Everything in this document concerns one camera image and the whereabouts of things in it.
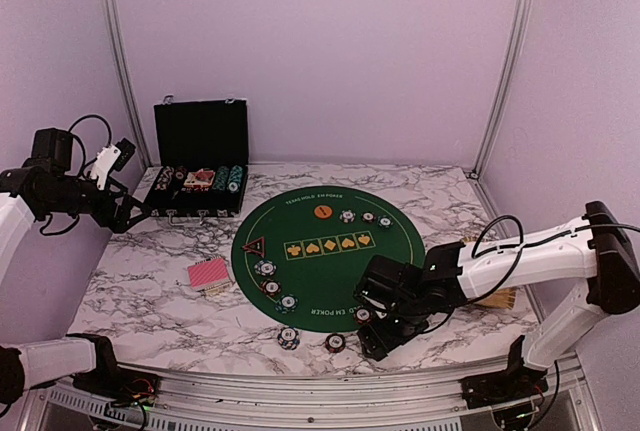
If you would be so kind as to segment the red chips bottom mat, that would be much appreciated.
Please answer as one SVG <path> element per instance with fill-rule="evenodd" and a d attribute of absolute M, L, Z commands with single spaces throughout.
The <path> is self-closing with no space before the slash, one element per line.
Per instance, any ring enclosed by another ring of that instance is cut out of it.
<path fill-rule="evenodd" d="M 353 312 L 353 319 L 360 326 L 366 325 L 371 322 L 372 313 L 365 307 L 359 307 Z"/>

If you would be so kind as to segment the red black chip stack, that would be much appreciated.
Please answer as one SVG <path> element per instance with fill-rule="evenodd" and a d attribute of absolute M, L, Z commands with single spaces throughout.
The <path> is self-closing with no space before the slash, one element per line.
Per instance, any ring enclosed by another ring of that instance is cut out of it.
<path fill-rule="evenodd" d="M 326 337 L 324 346 L 330 353 L 339 353 L 346 347 L 346 338 L 341 333 L 331 333 Z"/>

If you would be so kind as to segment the white blue chip stack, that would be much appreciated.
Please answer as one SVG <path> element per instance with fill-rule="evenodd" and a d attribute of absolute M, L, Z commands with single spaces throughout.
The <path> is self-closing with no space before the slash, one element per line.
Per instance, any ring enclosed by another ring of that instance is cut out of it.
<path fill-rule="evenodd" d="M 300 333 L 293 327 L 283 327 L 277 335 L 277 342 L 282 349 L 295 350 L 300 344 Z"/>

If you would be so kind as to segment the teal chips mat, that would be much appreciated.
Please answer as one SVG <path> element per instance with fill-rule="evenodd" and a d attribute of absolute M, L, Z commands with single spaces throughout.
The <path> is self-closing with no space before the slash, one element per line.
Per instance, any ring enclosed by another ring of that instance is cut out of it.
<path fill-rule="evenodd" d="M 275 309 L 278 313 L 288 314 L 296 310 L 298 303 L 299 300 L 296 296 L 287 294 L 277 301 Z"/>

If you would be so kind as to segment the red striped card deck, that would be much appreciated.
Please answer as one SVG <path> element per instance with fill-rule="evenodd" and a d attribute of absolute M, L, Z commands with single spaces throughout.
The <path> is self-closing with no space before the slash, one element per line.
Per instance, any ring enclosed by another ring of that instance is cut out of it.
<path fill-rule="evenodd" d="M 229 289 L 233 281 L 223 257 L 213 257 L 187 268 L 190 286 L 194 291 L 213 295 Z"/>

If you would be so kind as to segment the teal chip top mat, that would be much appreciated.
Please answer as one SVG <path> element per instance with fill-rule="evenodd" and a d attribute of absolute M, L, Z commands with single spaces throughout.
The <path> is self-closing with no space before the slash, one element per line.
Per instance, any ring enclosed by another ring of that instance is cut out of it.
<path fill-rule="evenodd" d="M 383 229 L 388 229 L 392 226 L 393 222 L 388 216 L 379 216 L 377 219 L 377 225 Z"/>

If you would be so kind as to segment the small chip top mat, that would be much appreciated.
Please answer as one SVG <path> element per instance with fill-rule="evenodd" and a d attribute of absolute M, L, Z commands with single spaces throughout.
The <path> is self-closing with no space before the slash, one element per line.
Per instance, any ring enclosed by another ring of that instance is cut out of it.
<path fill-rule="evenodd" d="M 373 223 L 375 221 L 376 217 L 375 214 L 372 212 L 364 212 L 362 214 L 362 221 L 366 222 L 366 223 Z"/>

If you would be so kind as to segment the white blue chips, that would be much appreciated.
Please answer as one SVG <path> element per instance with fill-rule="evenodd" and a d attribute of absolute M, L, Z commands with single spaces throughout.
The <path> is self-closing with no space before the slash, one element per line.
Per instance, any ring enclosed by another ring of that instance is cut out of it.
<path fill-rule="evenodd" d="M 259 260 L 253 267 L 254 272 L 259 276 L 273 276 L 277 271 L 276 264 L 268 259 Z"/>

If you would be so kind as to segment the orange dealer button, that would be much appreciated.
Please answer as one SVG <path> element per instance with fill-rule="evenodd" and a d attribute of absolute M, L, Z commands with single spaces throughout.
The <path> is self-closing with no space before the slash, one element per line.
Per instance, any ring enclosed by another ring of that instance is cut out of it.
<path fill-rule="evenodd" d="M 329 219 L 333 215 L 333 209 L 329 205 L 318 205 L 313 213 L 319 219 Z"/>

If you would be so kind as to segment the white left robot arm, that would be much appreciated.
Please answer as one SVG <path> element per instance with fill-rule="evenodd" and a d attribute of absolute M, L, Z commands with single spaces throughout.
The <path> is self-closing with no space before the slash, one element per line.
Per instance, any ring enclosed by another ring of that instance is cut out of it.
<path fill-rule="evenodd" d="M 36 157 L 1 173 L 1 274 L 37 221 L 56 213 L 91 217 L 120 234 L 151 216 L 149 206 L 120 183 L 71 175 L 69 158 Z M 27 390 L 72 376 L 88 391 L 116 396 L 139 378 L 118 365 L 109 338 L 75 333 L 27 343 L 1 342 L 1 402 L 9 404 Z"/>

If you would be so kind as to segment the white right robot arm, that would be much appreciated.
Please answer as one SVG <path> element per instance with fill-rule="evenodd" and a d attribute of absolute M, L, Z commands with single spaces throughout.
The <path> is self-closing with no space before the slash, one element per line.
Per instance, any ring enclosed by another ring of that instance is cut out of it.
<path fill-rule="evenodd" d="M 488 244 L 476 240 L 435 246 L 422 266 L 375 255 L 354 290 L 374 318 L 358 339 L 363 354 L 380 361 L 429 332 L 429 317 L 475 304 L 503 288 L 573 279 L 562 303 L 513 345 L 514 362 L 495 389 L 515 399 L 599 321 L 639 306 L 639 266 L 629 232 L 607 206 L 586 204 L 583 215 L 532 234 Z"/>

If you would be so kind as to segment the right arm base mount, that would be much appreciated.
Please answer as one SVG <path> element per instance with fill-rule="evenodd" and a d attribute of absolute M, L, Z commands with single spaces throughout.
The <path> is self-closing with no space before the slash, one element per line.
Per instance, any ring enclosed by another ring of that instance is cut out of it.
<path fill-rule="evenodd" d="M 546 392 L 546 371 L 498 371 L 463 378 L 462 399 L 469 409 L 493 406 Z"/>

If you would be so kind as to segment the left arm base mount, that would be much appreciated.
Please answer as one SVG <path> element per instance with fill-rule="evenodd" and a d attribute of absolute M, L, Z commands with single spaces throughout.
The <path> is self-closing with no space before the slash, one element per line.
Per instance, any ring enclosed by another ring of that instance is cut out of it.
<path fill-rule="evenodd" d="M 109 398 L 117 406 L 150 402 L 157 395 L 159 383 L 158 375 L 131 369 L 118 369 L 115 374 L 94 370 L 73 376 L 75 388 Z"/>

